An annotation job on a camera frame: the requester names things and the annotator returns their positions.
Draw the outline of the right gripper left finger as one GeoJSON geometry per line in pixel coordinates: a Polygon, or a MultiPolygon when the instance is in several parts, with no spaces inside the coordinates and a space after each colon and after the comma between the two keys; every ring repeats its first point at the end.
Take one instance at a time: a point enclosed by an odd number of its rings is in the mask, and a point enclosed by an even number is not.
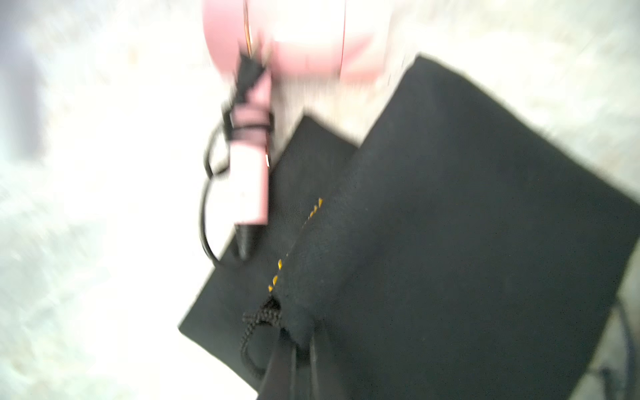
{"type": "Polygon", "coordinates": [[[278,336],[257,400],[294,400],[297,379],[297,346],[288,332],[278,336]]]}

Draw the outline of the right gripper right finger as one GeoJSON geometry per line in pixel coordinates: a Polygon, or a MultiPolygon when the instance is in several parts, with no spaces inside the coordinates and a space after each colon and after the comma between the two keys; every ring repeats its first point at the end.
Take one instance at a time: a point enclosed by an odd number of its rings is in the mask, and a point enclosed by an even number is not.
{"type": "Polygon", "coordinates": [[[309,347],[310,392],[314,400],[347,400],[342,375],[325,326],[316,326],[309,347]]]}

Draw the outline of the plain black pouch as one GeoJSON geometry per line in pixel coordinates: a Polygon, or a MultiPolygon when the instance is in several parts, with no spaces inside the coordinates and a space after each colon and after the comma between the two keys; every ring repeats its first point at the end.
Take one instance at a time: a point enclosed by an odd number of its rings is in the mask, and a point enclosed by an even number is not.
{"type": "Polygon", "coordinates": [[[406,71],[303,209],[257,323],[326,329],[351,399],[568,399],[639,205],[462,75],[406,71]]]}

